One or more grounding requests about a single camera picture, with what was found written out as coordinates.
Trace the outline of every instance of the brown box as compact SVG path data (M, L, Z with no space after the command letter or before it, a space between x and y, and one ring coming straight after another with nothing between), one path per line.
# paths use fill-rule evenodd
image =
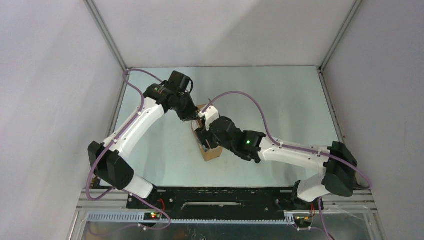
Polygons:
M197 108L200 109L203 108L206 104L203 105L198 105ZM204 151L202 145L199 142L198 137L196 136L195 130L198 128L203 127L203 124L201 121L196 120L196 121L192 121L191 122L191 131L193 132L194 138L196 139L197 145L199 146L200 149L200 153L203 156L203 159L205 162L210 161L212 159L217 159L221 156L221 154L223 153L223 148L221 146L214 148L214 149L209 149L208 151Z

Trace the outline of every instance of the box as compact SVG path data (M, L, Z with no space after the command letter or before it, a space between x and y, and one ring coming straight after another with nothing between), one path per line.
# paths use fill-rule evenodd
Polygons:
M200 111L206 104L198 105L197 108ZM200 149L200 153L203 156L203 159L205 162L210 161L212 159L217 159L221 156L223 153L223 148L221 146L213 149L209 149L208 151L205 151L202 147L202 145L199 142L198 137L196 136L195 130L198 128L203 127L203 124L200 120L192 121L191 122L191 131L193 132L194 138L196 139L197 145Z

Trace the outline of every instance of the wall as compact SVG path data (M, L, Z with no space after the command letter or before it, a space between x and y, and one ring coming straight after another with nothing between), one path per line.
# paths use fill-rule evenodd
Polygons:
M121 70L83 1L2 1L0 239L65 239Z
M365 1L325 77L388 239L424 239L424 2Z
M354 0L96 0L129 67L318 66Z

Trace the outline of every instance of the light blue table surface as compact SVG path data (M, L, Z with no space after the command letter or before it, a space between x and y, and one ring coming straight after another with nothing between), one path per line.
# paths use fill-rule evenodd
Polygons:
M331 145L337 141L317 70L313 66L144 68L162 80L179 71L194 81L196 105L228 91L241 91L262 107L271 134L284 141ZM157 81L132 72L129 81L145 91ZM127 86L116 128L140 102ZM243 130L265 132L261 115L247 97L233 94L214 103L222 116ZM220 158L205 162L190 128L169 111L137 143L126 161L135 173L157 186L172 187L290 187L313 171L280 162L256 164L224 149Z

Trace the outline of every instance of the floor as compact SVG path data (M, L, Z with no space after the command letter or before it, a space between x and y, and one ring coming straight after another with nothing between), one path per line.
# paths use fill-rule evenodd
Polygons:
M172 71L189 76L196 105L219 94L241 91L262 107L269 130L276 138L306 144L331 145L336 131L317 70L313 66L278 67L183 67L144 68L162 80ZM143 92L157 81L132 72L129 81ZM128 87L119 111L119 127L140 102ZM241 130L265 132L257 107L242 95L227 95L214 103L222 116L231 118ZM126 161L135 173L157 186L170 187L290 187L315 173L297 166L244 161L230 151L205 162L189 122L181 122L169 111L141 138Z

